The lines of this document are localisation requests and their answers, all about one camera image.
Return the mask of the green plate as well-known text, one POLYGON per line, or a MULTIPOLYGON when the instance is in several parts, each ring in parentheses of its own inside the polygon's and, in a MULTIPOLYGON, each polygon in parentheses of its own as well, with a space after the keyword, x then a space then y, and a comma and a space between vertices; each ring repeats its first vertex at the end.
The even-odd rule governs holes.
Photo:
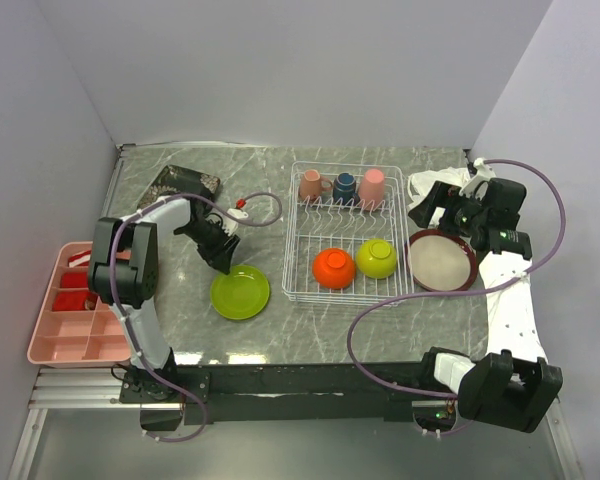
POLYGON ((210 288, 211 304, 222 317, 232 321, 248 320, 268 304, 270 284, 254 266, 234 265, 230 272, 218 274, 210 288))

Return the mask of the pink plastic cup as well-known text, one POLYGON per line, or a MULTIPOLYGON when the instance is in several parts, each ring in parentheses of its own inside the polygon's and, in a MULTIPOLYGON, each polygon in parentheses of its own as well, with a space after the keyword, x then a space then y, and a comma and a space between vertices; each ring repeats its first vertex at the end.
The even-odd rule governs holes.
POLYGON ((358 188, 358 205, 366 211, 374 211, 381 206, 385 193, 385 175, 372 168, 365 172, 358 188))

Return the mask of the green bowl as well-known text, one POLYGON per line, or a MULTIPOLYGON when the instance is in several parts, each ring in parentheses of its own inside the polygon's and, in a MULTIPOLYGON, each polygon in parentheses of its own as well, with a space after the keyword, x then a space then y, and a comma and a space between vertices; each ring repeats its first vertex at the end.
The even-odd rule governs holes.
POLYGON ((396 270, 397 252, 393 245, 384 239, 369 239, 358 249, 355 263, 365 276, 373 279, 385 279, 396 270))

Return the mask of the dark blue ceramic mug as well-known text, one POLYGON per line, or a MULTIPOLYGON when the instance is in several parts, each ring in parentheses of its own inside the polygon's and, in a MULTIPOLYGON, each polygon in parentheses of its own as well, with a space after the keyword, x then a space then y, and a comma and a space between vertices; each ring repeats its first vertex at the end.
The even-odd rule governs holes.
POLYGON ((355 177, 348 173, 340 173, 333 182, 332 196, 337 205, 354 205, 358 202, 355 177))

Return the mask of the orange bowl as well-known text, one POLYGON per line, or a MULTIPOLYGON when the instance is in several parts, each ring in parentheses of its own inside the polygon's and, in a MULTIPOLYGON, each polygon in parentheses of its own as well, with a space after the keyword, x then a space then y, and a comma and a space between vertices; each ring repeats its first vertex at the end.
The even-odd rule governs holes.
POLYGON ((320 286, 344 289, 353 282, 356 266, 353 258, 345 250, 327 248, 315 257, 312 273, 320 286))

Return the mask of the pink ceramic mug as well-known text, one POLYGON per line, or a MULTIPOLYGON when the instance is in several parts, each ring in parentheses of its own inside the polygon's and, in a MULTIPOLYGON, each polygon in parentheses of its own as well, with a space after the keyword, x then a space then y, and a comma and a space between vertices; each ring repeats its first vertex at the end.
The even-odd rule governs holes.
POLYGON ((333 182, 330 179, 315 169, 309 169, 301 177, 298 195, 302 201, 316 201, 323 193, 330 192, 332 189, 333 182))

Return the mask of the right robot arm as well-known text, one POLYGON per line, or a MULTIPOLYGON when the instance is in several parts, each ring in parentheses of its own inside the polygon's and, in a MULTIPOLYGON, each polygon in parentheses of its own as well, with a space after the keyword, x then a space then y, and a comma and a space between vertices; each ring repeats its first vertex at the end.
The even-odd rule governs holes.
POLYGON ((558 395, 563 376, 548 363, 533 312, 529 236, 518 230, 525 187, 492 178, 460 187, 434 181, 409 211, 419 227, 405 245, 409 271, 431 292, 466 293, 480 279, 487 289, 487 352, 479 361, 431 349, 418 374, 420 391, 457 397, 461 416, 533 432, 558 395))

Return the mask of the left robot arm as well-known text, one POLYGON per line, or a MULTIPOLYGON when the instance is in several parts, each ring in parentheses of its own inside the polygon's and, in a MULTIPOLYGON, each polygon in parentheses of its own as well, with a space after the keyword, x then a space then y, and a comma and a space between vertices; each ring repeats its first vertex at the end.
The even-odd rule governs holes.
POLYGON ((168 193, 123 218, 96 224, 87 273, 88 288, 119 320, 131 348, 128 382, 159 402, 183 395, 177 366, 159 322, 154 296, 159 281, 159 243, 173 234, 189 237, 212 269, 228 274, 248 219, 239 200, 228 210, 196 194, 168 193))

